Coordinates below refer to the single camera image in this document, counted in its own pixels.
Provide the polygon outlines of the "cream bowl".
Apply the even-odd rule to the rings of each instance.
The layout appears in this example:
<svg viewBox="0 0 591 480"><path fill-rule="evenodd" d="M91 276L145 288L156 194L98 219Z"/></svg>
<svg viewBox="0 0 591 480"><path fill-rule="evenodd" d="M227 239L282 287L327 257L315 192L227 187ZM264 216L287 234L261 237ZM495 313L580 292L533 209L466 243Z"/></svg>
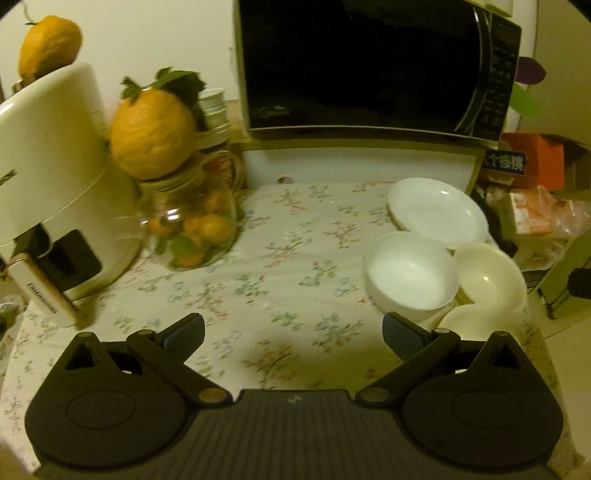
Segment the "cream bowl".
<svg viewBox="0 0 591 480"><path fill-rule="evenodd" d="M459 273L459 299L492 309L513 312L527 299L520 268L502 250L486 243L460 246L453 256Z"/></svg>
<svg viewBox="0 0 591 480"><path fill-rule="evenodd" d="M512 310L467 304L448 313L439 323L439 327L457 333L462 340L472 341L486 341L493 332L505 331L523 346L526 313L526 304Z"/></svg>

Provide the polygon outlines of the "large white bowl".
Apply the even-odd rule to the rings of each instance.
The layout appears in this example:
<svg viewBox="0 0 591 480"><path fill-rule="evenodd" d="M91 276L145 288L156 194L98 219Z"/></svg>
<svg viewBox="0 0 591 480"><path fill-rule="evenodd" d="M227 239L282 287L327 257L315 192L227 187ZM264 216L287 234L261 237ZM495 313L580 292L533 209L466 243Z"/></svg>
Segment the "large white bowl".
<svg viewBox="0 0 591 480"><path fill-rule="evenodd" d="M363 259L370 298L384 312L416 323L447 307L460 280L452 255L433 240L411 232L380 237Z"/></svg>

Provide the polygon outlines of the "white plate with swirls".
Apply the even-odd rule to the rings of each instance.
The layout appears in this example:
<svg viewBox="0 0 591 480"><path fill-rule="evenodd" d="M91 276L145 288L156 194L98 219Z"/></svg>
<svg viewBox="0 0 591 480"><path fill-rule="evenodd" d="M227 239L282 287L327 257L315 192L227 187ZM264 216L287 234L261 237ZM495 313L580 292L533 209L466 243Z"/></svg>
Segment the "white plate with swirls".
<svg viewBox="0 0 591 480"><path fill-rule="evenodd" d="M388 208L403 230L439 242L449 250L485 242L489 226L485 214L466 193L428 178L408 178L391 186Z"/></svg>

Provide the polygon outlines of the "floral tablecloth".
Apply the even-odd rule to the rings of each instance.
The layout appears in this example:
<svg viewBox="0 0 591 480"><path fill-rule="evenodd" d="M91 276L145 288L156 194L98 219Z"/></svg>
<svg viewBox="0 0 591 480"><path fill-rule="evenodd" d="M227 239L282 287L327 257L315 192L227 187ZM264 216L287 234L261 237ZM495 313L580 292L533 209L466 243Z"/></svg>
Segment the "floral tablecloth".
<svg viewBox="0 0 591 480"><path fill-rule="evenodd" d="M385 184L259 188L245 195L245 226L223 258L171 272L142 255L81 307L103 340L200 313L204 347L189 365L232 392L366 385L396 364L362 270L373 241L393 230L387 192Z"/></svg>

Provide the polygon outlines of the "glass jar of small oranges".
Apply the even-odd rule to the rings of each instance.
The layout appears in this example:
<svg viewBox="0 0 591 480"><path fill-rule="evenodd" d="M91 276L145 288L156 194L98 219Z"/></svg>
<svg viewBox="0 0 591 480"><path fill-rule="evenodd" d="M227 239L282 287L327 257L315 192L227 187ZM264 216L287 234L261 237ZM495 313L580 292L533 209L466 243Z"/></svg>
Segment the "glass jar of small oranges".
<svg viewBox="0 0 591 480"><path fill-rule="evenodd" d="M155 180L138 183L139 224L145 247L173 271L201 268L235 243L238 208L221 178L196 158Z"/></svg>

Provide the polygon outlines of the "snack box with logo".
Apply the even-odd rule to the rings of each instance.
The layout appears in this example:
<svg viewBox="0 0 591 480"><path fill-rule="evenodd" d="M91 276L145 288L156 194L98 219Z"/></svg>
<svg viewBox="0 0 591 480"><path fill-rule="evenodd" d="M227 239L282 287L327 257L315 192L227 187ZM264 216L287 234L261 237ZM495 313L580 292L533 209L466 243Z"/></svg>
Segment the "snack box with logo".
<svg viewBox="0 0 591 480"><path fill-rule="evenodd" d="M562 261L572 244L568 239L535 239L521 242L513 259L525 279L527 293L533 292L548 272Z"/></svg>

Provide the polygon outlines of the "white Changhong air fryer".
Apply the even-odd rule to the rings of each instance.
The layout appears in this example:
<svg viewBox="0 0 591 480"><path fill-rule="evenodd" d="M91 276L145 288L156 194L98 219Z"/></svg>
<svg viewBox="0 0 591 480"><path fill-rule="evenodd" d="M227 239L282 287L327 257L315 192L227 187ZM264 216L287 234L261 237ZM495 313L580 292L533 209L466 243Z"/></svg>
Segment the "white Changhong air fryer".
<svg viewBox="0 0 591 480"><path fill-rule="evenodd" d="M1 259L57 326L75 324L75 301L138 254L137 199L111 160L89 64L60 68L2 103Z"/></svg>

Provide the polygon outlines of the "plastic bag with orange packs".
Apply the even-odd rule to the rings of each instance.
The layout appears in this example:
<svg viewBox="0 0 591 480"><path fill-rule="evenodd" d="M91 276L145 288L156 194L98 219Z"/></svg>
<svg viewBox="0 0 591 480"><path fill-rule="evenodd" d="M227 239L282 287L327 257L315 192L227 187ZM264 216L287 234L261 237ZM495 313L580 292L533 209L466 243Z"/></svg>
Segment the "plastic bag with orange packs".
<svg viewBox="0 0 591 480"><path fill-rule="evenodd" d="M587 202L557 198L543 186L511 190L507 201L510 238L577 238L590 229Z"/></svg>

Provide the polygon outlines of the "orange carton box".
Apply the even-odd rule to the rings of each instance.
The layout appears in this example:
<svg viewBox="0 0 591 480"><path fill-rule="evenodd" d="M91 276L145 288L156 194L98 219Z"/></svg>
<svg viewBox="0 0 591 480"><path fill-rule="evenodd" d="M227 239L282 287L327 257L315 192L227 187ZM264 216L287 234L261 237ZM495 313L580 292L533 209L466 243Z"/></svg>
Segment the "orange carton box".
<svg viewBox="0 0 591 480"><path fill-rule="evenodd" d="M590 149L559 135L504 133L486 152L479 179L514 189L582 190L590 186Z"/></svg>

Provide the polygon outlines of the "large orange citrus with leaves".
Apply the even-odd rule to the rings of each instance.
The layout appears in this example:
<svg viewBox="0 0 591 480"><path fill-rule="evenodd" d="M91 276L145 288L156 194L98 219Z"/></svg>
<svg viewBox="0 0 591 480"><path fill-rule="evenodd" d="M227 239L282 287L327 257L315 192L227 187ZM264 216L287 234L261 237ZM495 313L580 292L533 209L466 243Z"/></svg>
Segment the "large orange citrus with leaves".
<svg viewBox="0 0 591 480"><path fill-rule="evenodd" d="M110 127L111 157L139 181L151 181L179 169L197 149L207 130L198 103L205 83L190 70L164 67L141 86L126 76L121 102Z"/></svg>

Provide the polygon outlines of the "black microwave oven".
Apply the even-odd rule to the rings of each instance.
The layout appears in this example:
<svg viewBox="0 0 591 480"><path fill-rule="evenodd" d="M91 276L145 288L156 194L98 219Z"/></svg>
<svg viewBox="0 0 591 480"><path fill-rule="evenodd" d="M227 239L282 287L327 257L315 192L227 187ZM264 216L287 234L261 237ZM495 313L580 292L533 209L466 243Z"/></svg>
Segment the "black microwave oven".
<svg viewBox="0 0 591 480"><path fill-rule="evenodd" d="M253 131L370 128L497 141L522 30L470 1L238 1Z"/></svg>

